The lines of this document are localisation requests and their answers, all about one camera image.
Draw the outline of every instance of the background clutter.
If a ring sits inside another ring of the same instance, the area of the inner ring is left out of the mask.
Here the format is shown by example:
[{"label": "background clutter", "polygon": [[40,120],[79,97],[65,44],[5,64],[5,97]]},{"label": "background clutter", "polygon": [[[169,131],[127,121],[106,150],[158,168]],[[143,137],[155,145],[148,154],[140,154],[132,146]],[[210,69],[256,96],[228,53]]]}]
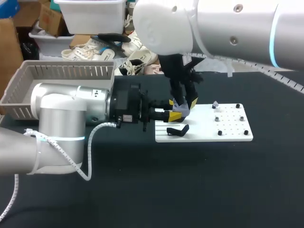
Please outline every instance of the background clutter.
[{"label": "background clutter", "polygon": [[[0,0],[0,97],[23,60],[115,61],[116,76],[161,75],[134,28],[134,0]],[[196,71],[232,66],[204,60]]]}]

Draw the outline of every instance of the gray basket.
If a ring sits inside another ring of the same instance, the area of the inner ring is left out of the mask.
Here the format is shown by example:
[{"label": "gray basket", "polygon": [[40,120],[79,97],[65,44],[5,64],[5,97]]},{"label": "gray basket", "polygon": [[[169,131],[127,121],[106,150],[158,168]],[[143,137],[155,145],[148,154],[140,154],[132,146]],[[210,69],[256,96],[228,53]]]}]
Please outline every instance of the gray basket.
[{"label": "gray basket", "polygon": [[114,70],[113,61],[24,61],[11,78],[0,106],[15,120],[35,120],[30,109],[30,97],[35,85],[80,85],[105,88],[112,92]]}]

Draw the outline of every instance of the white spiral cable guard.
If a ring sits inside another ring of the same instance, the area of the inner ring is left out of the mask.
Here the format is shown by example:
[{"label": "white spiral cable guard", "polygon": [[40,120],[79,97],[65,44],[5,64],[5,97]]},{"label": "white spiral cable guard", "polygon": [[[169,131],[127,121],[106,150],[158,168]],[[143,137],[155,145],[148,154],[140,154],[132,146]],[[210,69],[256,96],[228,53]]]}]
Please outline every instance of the white spiral cable guard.
[{"label": "white spiral cable guard", "polygon": [[[186,55],[189,55],[189,56],[192,56],[192,57],[198,57],[198,58],[208,58],[206,55],[204,54],[193,54],[193,53],[187,53]],[[293,81],[293,80],[290,80],[289,78],[279,74],[279,73],[276,73],[272,70],[270,70],[269,68],[263,66],[263,65],[260,65],[260,64],[256,64],[256,63],[251,63],[251,62],[246,62],[244,60],[236,60],[236,59],[231,59],[231,58],[226,58],[226,57],[220,57],[220,56],[215,56],[215,59],[217,60],[221,60],[221,61],[226,61],[226,62],[231,62],[231,63],[240,63],[240,64],[243,64],[245,66],[249,66],[253,69],[256,69],[258,70],[259,72],[265,74],[266,76],[269,76],[281,83],[283,83],[284,85],[304,94],[304,86]]]},{"label": "white spiral cable guard", "polygon": [[[102,123],[102,124],[96,126],[90,133],[89,140],[88,140],[88,146],[87,146],[87,160],[88,160],[88,175],[87,176],[83,173],[83,171],[80,169],[80,167],[70,158],[70,156],[57,144],[57,142],[55,140],[51,139],[50,137],[46,136],[45,134],[42,134],[37,131],[33,131],[32,129],[27,129],[26,130],[27,132],[25,132],[24,135],[27,135],[27,136],[34,135],[36,137],[46,140],[49,144],[51,144],[57,151],[59,151],[65,157],[65,159],[70,163],[70,165],[72,165],[75,168],[75,170],[79,173],[80,176],[82,176],[83,179],[85,179],[86,181],[89,181],[89,180],[91,180],[91,177],[92,177],[92,156],[91,156],[92,140],[93,140],[93,136],[97,132],[97,130],[99,130],[102,127],[116,127],[116,124],[115,123]],[[18,189],[19,189],[19,175],[15,174],[14,192],[9,201],[9,204],[7,205],[4,212],[0,216],[0,222],[4,219],[4,217],[7,215],[7,213],[13,206],[13,203],[15,202],[16,197],[17,197]]]}]

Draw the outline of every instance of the black table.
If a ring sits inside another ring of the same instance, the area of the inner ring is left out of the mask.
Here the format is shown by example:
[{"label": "black table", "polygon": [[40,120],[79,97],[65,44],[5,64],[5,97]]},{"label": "black table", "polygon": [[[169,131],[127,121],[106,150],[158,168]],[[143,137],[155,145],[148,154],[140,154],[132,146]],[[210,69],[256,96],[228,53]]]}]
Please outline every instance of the black table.
[{"label": "black table", "polygon": [[[302,73],[283,74],[304,84]],[[146,133],[141,124],[101,129],[90,182],[21,175],[0,228],[303,228],[304,95],[260,73],[204,78],[199,103],[244,104],[252,142],[156,143],[153,123]],[[117,78],[115,89],[131,82],[170,97],[162,76]],[[37,122],[6,116],[1,126],[23,132]],[[1,177],[1,211],[12,191],[13,176]]]}]

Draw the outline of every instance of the white plate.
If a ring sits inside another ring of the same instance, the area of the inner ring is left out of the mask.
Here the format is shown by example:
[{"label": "white plate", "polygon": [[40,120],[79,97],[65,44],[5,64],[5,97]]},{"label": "white plate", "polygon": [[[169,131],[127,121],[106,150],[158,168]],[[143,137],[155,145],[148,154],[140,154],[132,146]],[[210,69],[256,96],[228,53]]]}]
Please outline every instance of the white plate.
[{"label": "white plate", "polygon": [[[212,104],[197,104],[182,123],[164,123],[155,121],[155,140],[158,143],[192,143],[192,142],[248,142],[253,140],[250,125],[242,104],[219,104],[212,109]],[[167,134],[167,128],[182,130],[189,124],[190,129],[184,137]]]}]

